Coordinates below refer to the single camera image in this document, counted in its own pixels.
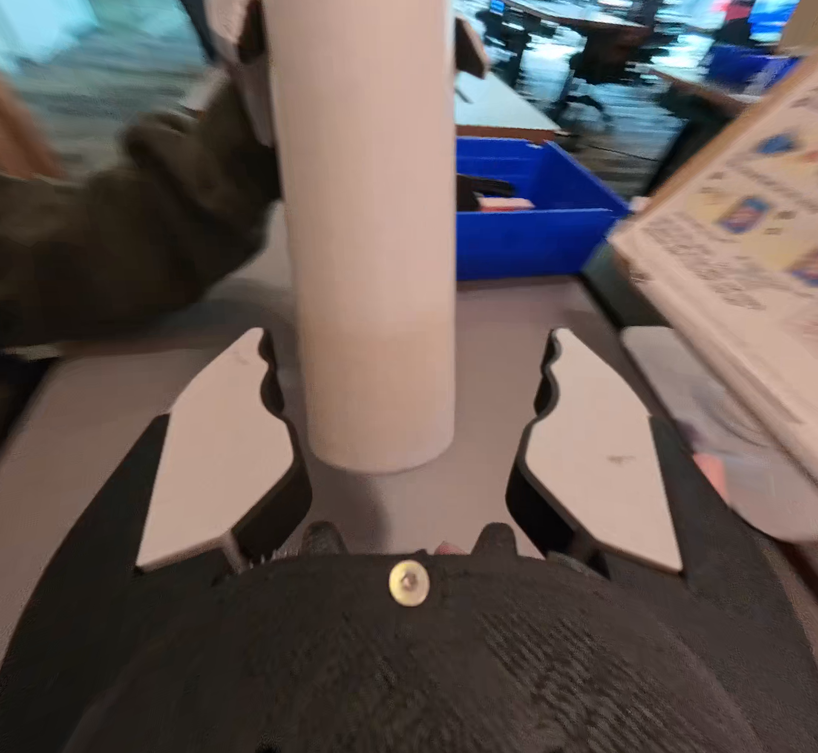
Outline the white cylinder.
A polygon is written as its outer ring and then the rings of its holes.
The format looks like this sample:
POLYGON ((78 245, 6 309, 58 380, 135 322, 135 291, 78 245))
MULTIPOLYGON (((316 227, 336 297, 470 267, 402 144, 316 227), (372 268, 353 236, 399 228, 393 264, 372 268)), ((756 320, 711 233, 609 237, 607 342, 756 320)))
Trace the white cylinder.
POLYGON ((451 0, 263 0, 308 441, 363 475, 455 431, 451 0))

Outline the printed instruction board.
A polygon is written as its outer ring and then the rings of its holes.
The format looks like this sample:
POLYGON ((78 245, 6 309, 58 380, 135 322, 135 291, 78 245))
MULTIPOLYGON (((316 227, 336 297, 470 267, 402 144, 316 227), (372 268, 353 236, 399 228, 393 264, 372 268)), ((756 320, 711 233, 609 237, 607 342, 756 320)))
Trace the printed instruction board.
POLYGON ((814 479, 816 157, 813 52, 608 236, 649 303, 814 479))

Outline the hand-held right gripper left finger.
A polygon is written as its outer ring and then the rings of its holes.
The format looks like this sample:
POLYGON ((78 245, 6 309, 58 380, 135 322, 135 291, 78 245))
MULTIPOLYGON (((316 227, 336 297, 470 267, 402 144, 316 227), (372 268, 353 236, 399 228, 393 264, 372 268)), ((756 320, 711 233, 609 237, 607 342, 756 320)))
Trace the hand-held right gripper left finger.
POLYGON ((234 571, 282 556, 312 506, 284 406, 264 329, 245 332, 194 376, 167 415, 140 571, 213 551, 234 571))

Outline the person's left forearm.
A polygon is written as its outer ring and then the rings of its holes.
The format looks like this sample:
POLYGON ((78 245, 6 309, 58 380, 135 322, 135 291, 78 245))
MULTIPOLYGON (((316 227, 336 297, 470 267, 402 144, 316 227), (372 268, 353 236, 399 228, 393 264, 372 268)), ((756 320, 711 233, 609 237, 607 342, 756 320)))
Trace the person's left forearm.
POLYGON ((114 335, 195 304, 265 247, 277 156, 240 89, 143 116, 80 184, 2 175, 2 349, 114 335))

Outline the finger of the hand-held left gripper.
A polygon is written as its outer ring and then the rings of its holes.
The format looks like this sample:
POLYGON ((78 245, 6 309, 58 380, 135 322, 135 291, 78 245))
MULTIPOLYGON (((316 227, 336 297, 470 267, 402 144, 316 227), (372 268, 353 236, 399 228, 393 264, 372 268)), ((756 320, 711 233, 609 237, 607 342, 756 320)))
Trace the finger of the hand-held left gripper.
POLYGON ((204 0, 215 51, 239 89, 253 132, 276 145, 267 32, 262 0, 204 0))
POLYGON ((454 18, 454 63, 456 74, 484 79, 490 72, 491 61, 483 40, 464 17, 454 18))

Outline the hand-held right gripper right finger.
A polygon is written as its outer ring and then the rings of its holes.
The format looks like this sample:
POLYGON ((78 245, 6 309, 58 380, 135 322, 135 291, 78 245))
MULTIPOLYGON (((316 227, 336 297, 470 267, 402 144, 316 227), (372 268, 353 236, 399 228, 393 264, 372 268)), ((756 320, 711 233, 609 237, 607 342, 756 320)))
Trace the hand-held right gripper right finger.
POLYGON ((540 374, 506 487, 515 523, 541 554, 601 571, 613 555, 679 575, 652 417, 638 394, 567 328, 550 331, 540 374))

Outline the black marker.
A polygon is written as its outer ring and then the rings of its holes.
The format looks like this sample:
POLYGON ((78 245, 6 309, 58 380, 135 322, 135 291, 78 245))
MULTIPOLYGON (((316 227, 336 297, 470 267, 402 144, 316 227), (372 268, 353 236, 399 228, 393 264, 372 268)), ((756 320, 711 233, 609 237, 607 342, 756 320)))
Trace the black marker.
POLYGON ((455 206, 458 212, 480 212, 486 199, 516 197, 515 186, 504 180, 457 174, 455 206))

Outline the blue plastic bin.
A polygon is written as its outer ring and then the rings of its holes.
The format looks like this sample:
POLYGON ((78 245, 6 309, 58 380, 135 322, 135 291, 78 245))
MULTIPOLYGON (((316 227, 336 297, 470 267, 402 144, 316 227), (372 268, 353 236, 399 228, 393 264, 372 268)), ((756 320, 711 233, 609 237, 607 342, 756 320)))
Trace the blue plastic bin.
POLYGON ((706 57, 705 79, 743 93, 761 94, 782 81, 801 58, 715 43, 706 57))
POLYGON ((554 143, 516 138, 456 140, 456 172, 501 183, 513 210, 456 213, 457 278, 575 275, 611 228, 629 216, 622 198, 554 143))

